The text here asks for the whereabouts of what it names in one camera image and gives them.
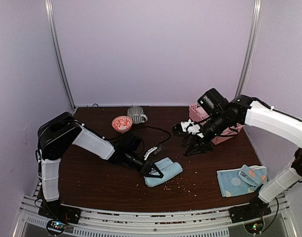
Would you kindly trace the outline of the pink plastic basket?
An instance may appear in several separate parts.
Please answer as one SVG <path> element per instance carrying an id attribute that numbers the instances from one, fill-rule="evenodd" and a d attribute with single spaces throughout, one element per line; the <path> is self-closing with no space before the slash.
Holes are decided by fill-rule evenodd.
<path id="1" fill-rule="evenodd" d="M 194 122 L 202 121 L 206 118 L 208 118 L 209 115 L 204 111 L 204 109 L 199 106 L 197 103 L 189 105 L 189 118 Z M 239 132 L 242 130 L 244 125 L 237 124 L 236 126 L 232 126 L 230 128 L 227 128 L 222 132 L 221 135 L 215 137 L 212 140 L 212 143 L 214 145 L 217 145 L 219 143 L 222 143 L 236 135 L 239 134 Z"/>

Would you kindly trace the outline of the light blue towel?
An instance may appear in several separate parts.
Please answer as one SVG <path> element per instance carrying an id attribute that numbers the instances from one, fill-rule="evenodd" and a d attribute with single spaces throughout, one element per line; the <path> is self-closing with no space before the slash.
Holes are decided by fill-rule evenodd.
<path id="1" fill-rule="evenodd" d="M 182 173 L 183 168 L 178 162 L 173 162 L 169 157 L 163 158 L 157 162 L 155 162 L 157 168 L 163 174 L 162 178 L 158 177 L 144 177 L 145 184 L 149 188 L 156 187 L 161 185 L 171 179 L 173 179 L 178 174 Z"/>

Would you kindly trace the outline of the blue patterned towel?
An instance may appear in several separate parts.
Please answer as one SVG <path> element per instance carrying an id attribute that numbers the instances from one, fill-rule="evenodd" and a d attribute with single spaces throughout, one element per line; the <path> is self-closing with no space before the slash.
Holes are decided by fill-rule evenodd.
<path id="1" fill-rule="evenodd" d="M 253 193 L 267 182 L 265 166 L 243 165 L 241 168 L 217 171 L 217 179 L 223 198 Z"/>

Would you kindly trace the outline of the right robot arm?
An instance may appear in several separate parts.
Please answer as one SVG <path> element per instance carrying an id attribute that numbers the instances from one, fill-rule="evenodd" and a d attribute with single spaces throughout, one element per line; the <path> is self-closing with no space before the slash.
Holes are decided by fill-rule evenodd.
<path id="1" fill-rule="evenodd" d="M 235 125 L 259 129 L 296 148 L 291 162 L 262 184 L 247 205 L 232 208 L 232 215 L 256 218 L 280 194 L 302 181 L 302 118 L 278 110 L 257 97 L 240 94 L 229 101 L 215 88 L 205 92 L 197 102 L 208 117 L 202 121 L 189 119 L 179 123 L 182 134 L 191 138 L 186 156 L 211 151 L 213 139 Z"/>

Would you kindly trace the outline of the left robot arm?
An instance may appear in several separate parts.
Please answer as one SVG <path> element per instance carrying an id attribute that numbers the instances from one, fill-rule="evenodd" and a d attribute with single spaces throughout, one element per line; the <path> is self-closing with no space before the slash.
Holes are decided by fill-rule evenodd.
<path id="1" fill-rule="evenodd" d="M 41 181 L 44 210 L 53 219 L 64 215 L 59 195 L 59 166 L 71 145 L 81 147 L 112 164 L 127 165 L 141 175 L 163 178 L 158 166 L 136 153 L 143 139 L 134 132 L 125 132 L 115 139 L 99 135 L 69 112 L 64 112 L 38 129 L 38 178 Z"/>

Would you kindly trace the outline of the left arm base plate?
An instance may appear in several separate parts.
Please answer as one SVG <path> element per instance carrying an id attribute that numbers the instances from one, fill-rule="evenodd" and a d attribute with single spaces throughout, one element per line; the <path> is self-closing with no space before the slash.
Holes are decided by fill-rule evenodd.
<path id="1" fill-rule="evenodd" d="M 56 201 L 42 201 L 38 214 L 60 222 L 78 224 L 81 209 L 76 207 L 64 206 L 59 200 Z"/>

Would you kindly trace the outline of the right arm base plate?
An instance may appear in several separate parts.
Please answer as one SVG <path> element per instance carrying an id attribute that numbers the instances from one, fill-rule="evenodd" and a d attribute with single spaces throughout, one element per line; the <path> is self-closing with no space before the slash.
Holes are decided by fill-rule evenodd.
<path id="1" fill-rule="evenodd" d="M 267 205 L 246 204 L 230 208 L 229 215 L 232 223 L 245 222 L 252 219 L 258 219 L 271 214 L 271 209 Z"/>

